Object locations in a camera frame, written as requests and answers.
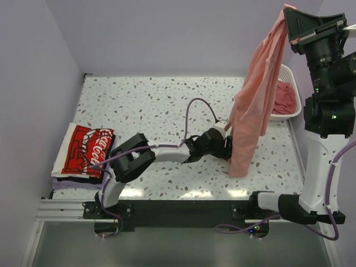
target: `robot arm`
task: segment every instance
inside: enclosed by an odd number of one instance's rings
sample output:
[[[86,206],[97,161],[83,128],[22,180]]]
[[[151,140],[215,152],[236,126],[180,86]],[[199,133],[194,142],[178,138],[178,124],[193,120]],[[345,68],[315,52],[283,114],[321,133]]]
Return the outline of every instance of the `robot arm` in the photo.
[[[300,195],[255,192],[255,204],[299,224],[345,222],[338,210],[340,160],[335,156],[349,142],[355,122],[356,52],[342,57],[349,30],[344,14],[316,17],[284,10],[292,50],[305,54],[314,93],[305,101],[308,163]],[[335,165],[334,175],[328,171]]]
[[[224,129],[227,124],[226,121],[219,121],[201,136],[186,139],[181,146],[152,142],[144,134],[136,134],[110,153],[111,157],[115,157],[137,149],[137,152],[129,153],[110,163],[116,178],[110,180],[98,193],[97,201],[103,199],[104,208],[115,206],[125,184],[138,178],[154,162],[192,163],[205,155],[228,160],[233,148],[231,136],[225,137]]]

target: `folded t-shirt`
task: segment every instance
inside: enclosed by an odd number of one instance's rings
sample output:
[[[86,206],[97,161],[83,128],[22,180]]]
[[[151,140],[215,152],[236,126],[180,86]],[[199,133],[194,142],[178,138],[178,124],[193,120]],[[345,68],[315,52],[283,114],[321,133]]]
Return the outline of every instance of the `folded t-shirt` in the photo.
[[[52,177],[58,182],[101,184],[103,171],[93,170],[90,166],[108,158],[114,139],[113,129],[91,129],[70,123]]]

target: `pink shirt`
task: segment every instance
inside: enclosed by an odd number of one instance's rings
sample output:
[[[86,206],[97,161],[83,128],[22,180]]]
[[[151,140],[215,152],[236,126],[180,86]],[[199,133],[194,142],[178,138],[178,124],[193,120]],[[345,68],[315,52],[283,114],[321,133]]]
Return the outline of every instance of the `pink shirt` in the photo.
[[[233,154],[230,176],[248,174],[259,136],[266,133],[273,110],[287,27],[283,11],[268,36],[258,45],[229,117]]]

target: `coca-cola logo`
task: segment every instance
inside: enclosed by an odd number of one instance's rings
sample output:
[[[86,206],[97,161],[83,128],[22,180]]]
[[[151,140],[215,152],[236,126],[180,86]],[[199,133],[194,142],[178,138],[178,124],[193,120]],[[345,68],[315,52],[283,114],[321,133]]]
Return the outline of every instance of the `coca-cola logo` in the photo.
[[[100,130],[99,133],[101,137],[96,139],[95,145],[91,152],[91,164],[98,164],[99,162],[105,160],[106,153],[104,152],[104,150],[108,147],[107,143],[110,142],[112,139],[112,133],[106,129]]]

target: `terrazzo surface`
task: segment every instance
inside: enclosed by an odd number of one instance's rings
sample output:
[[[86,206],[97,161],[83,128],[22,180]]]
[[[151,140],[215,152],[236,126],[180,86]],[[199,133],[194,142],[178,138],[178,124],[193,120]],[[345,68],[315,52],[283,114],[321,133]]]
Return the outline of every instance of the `terrazzo surface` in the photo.
[[[235,77],[87,77],[74,123],[114,129],[114,147],[138,132],[149,140],[178,144],[191,99],[207,100],[218,118],[228,118],[243,82]],[[201,135],[213,123],[208,107],[196,101],[189,113],[188,136]],[[212,156],[192,164],[158,162],[128,183],[120,199],[241,200],[256,190],[299,194],[302,187],[289,129],[281,121],[270,122],[260,137],[247,177],[231,178],[229,163]],[[87,200],[96,192],[62,187],[53,198]]]

